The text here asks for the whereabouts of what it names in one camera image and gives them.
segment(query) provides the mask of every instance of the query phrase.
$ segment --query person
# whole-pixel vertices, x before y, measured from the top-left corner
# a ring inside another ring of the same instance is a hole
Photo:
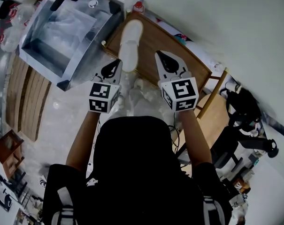
[[[46,225],[172,220],[177,224],[229,223],[232,209],[226,189],[212,165],[210,149],[193,110],[179,112],[192,178],[181,171],[168,125],[161,119],[141,116],[114,118],[102,125],[93,172],[86,179],[99,115],[87,113],[66,165],[50,166],[43,205]],[[96,183],[87,186],[91,179]],[[205,198],[217,201],[222,215],[215,213],[215,218],[210,215],[208,220]]]

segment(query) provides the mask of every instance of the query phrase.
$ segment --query cable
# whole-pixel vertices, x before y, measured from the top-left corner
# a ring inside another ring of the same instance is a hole
[[[173,114],[174,120],[173,120],[173,126],[169,125],[169,127],[172,127],[170,132],[173,132],[175,130],[175,113]]]
[[[179,144],[180,144],[180,139],[179,139],[179,131],[177,130],[177,128],[175,128],[176,132],[177,132],[177,137],[178,137],[178,145],[177,147],[175,148],[175,151],[174,153],[176,154],[178,152],[178,148],[179,148]]]
[[[178,131],[178,129],[175,127],[175,126],[172,126],[172,125],[168,125],[168,127],[170,127],[170,128],[173,128],[173,130],[170,130],[170,132],[172,132],[172,131],[176,131],[176,133],[177,133],[177,137],[178,137],[178,145],[176,145],[175,144],[175,142],[172,140],[172,143],[174,144],[174,146],[175,146],[175,150],[174,150],[174,153],[176,154],[177,153],[177,151],[178,151],[178,148],[179,148],[179,142],[180,142],[180,140],[179,140],[179,131]]]

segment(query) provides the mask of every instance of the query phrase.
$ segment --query backpack strap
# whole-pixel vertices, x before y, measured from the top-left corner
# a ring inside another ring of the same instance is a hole
[[[51,225],[77,225],[73,202],[68,189],[63,187],[57,193],[62,203],[62,210],[54,213]]]
[[[204,225],[225,225],[225,216],[219,202],[211,196],[203,196]]]
[[[252,129],[250,129],[251,127],[249,126],[249,124],[253,121],[253,119],[248,114],[240,114],[237,111],[234,112],[233,114],[231,114],[229,112],[230,104],[231,104],[232,100],[237,98],[237,97],[231,96],[230,94],[235,93],[235,92],[232,92],[232,91],[229,91],[226,88],[223,88],[223,89],[220,90],[220,94],[224,91],[226,91],[226,93],[227,93],[226,111],[227,111],[228,117],[230,118],[228,125],[233,127],[235,125],[236,121],[240,121],[241,124],[239,126],[235,127],[237,130],[243,129],[246,132],[251,131]]]

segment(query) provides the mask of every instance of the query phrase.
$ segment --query tiled floor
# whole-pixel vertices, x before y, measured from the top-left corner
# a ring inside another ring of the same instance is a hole
[[[134,74],[122,74],[120,82],[122,95],[127,98],[122,104],[127,113],[130,113],[128,94],[130,88],[134,86],[135,80],[136,75]],[[159,114],[165,121],[173,124],[173,114],[171,111],[168,112],[168,108],[165,107],[166,104],[160,97],[159,90],[141,80],[136,82],[136,86],[142,87],[141,90],[145,97],[151,101],[150,104],[160,108]],[[39,185],[38,172],[43,164],[65,163],[69,149],[88,111],[87,98],[90,90],[90,82],[83,83],[66,92],[51,85],[41,119],[38,139],[36,142],[32,142],[22,132],[19,133],[19,136],[24,139],[22,153],[25,159],[21,165],[21,168],[26,172],[24,179],[28,182],[28,187],[40,197],[43,197],[45,190]],[[113,110],[115,111],[118,107],[119,105],[116,105]],[[109,116],[108,114],[101,115],[101,125]]]

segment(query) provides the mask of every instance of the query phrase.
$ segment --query black and white marker cube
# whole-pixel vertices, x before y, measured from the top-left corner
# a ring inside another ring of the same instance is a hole
[[[90,110],[109,113],[119,97],[120,85],[92,82],[89,96]]]
[[[161,95],[174,112],[195,108],[199,98],[194,77],[162,82]]]

